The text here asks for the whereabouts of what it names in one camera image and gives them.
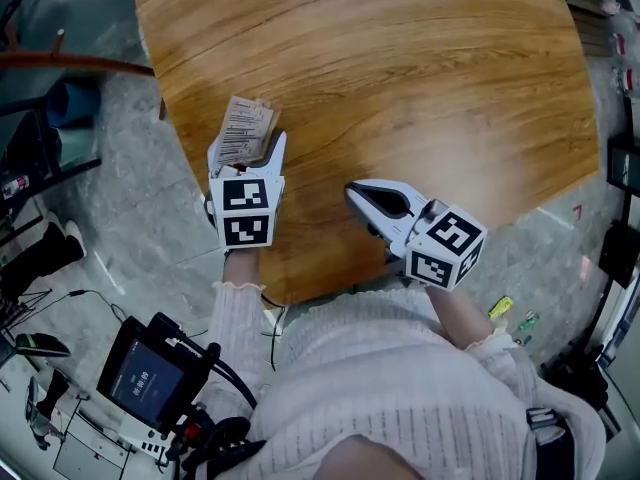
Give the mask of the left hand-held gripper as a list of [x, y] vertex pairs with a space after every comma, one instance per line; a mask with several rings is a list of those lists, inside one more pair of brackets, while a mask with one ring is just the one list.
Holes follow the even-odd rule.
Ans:
[[220, 136], [208, 147], [209, 190], [204, 209], [224, 249], [272, 244], [285, 188], [281, 170], [286, 142], [286, 132], [275, 130], [263, 158], [252, 162], [243, 172], [218, 162]]

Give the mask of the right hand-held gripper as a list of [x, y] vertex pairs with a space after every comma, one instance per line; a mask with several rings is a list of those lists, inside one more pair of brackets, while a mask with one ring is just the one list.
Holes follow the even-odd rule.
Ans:
[[488, 231], [461, 207], [427, 204], [407, 183], [387, 179], [349, 182], [344, 195], [372, 235], [388, 244], [407, 237], [387, 252], [398, 277], [451, 292], [477, 264]]

